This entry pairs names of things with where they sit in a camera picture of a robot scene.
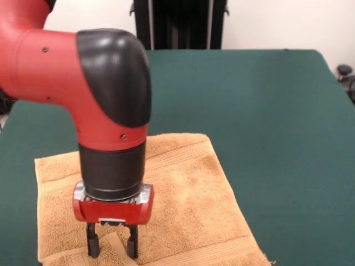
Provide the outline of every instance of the black metal frame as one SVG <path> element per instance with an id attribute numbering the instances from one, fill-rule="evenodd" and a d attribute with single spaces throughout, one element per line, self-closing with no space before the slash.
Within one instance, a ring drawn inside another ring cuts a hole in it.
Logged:
<path id="1" fill-rule="evenodd" d="M 154 38 L 155 50 L 207 49 L 209 0 L 151 0 L 151 2 L 153 37 L 150 35 L 149 0 L 133 2 L 137 37 L 145 49 L 152 49 L 151 38 Z M 227 0 L 214 0 L 210 49 L 221 49 L 226 5 Z M 178 39 L 177 44 L 172 41 L 174 38 Z"/>

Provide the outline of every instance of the red robot arm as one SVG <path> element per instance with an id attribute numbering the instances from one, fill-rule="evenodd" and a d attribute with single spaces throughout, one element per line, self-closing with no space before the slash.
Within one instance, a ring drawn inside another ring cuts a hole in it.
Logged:
<path id="1" fill-rule="evenodd" d="M 130 224 L 146 223 L 154 193 L 153 187 L 147 192 L 142 182 L 151 112 L 144 47 L 135 36 L 118 29 L 44 30 L 54 3 L 0 0 L 0 94 L 60 105 L 71 114 L 83 178 L 82 190 L 75 191 L 95 202 L 87 205 L 87 200 L 74 195 L 79 220 L 102 222 L 99 215 L 105 215 L 124 223 L 125 214 L 108 205 L 122 202 L 130 204 L 124 205 Z M 130 199 L 141 198 L 144 190 L 148 201 L 133 201 L 145 204 L 142 219 L 130 213 L 142 210 Z"/>

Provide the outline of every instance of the tan towel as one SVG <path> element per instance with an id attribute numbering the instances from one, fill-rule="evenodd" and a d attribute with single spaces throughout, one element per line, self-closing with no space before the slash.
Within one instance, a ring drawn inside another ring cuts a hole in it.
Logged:
<path id="1" fill-rule="evenodd" d="M 155 187 L 150 222 L 139 226 L 139 258 L 125 253 L 125 227 L 97 226 L 101 254 L 87 255 L 85 223 L 74 218 L 78 152 L 35 160 L 38 260 L 44 266 L 270 265 L 202 134 L 149 136 L 144 182 Z"/>

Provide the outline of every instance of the white wall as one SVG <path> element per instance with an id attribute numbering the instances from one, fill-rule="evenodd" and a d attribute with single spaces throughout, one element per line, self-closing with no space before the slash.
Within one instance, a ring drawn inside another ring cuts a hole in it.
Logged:
<path id="1" fill-rule="evenodd" d="M 121 28 L 135 34 L 132 0 L 57 0 L 46 28 Z M 355 68 L 355 0 L 229 0 L 223 49 L 317 49 L 330 69 Z"/>

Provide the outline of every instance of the table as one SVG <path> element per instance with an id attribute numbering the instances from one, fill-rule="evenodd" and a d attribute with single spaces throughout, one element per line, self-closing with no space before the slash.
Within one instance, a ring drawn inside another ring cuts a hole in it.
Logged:
<path id="1" fill-rule="evenodd" d="M 210 137 L 269 259 L 277 266 L 353 265 L 355 115 L 320 53 L 161 50 L 148 55 L 149 134 Z M 76 149 L 64 109 L 15 104 L 0 134 L 0 265 L 38 265 L 33 160 Z"/>

